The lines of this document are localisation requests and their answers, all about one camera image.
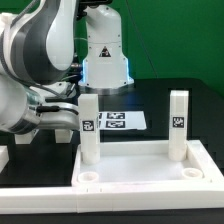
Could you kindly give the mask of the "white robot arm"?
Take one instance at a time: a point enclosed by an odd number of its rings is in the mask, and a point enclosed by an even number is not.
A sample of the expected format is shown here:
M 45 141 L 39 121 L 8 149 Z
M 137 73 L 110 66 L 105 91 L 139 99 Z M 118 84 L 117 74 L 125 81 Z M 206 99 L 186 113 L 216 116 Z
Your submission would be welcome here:
M 112 1 L 33 0 L 19 14 L 0 14 L 0 131 L 79 128 L 75 105 L 50 104 L 36 90 L 48 91 L 72 67 L 75 23 L 81 18 L 89 50 L 80 87 L 112 94 L 134 83 Z

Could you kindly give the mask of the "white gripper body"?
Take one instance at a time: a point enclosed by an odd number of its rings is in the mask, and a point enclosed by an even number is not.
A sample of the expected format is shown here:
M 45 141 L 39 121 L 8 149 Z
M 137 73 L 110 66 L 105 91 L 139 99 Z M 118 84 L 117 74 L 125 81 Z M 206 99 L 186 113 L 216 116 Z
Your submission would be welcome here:
M 79 129 L 78 106 L 69 103 L 76 95 L 76 85 L 57 82 L 48 86 L 48 91 L 32 87 L 42 97 L 39 129 Z

